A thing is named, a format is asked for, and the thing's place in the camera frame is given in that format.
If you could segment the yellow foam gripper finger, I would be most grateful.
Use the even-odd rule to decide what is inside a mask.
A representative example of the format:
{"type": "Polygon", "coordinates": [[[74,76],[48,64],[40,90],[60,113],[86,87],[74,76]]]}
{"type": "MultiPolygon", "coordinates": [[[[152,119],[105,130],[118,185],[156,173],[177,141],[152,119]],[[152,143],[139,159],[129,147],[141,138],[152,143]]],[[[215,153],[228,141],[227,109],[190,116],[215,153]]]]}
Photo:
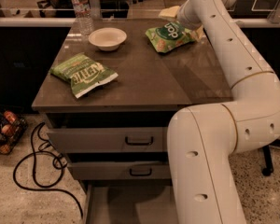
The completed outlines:
{"type": "Polygon", "coordinates": [[[190,34],[195,41],[199,42],[203,37],[203,26],[201,25],[199,28],[192,30],[190,34]]]}
{"type": "Polygon", "coordinates": [[[163,19],[175,19],[179,10],[179,6],[164,8],[159,13],[159,17],[163,19]]]}

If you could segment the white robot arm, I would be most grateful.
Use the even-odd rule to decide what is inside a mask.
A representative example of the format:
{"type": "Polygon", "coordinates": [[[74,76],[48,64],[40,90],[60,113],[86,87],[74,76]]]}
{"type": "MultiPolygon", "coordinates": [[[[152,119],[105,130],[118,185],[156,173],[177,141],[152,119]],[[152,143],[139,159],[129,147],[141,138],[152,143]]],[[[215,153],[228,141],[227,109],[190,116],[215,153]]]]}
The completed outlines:
{"type": "Polygon", "coordinates": [[[234,0],[188,0],[178,20],[203,27],[232,99],[176,112],[167,151],[179,224],[246,224],[229,164],[232,153],[280,136],[280,80],[231,18],[234,0]]]}

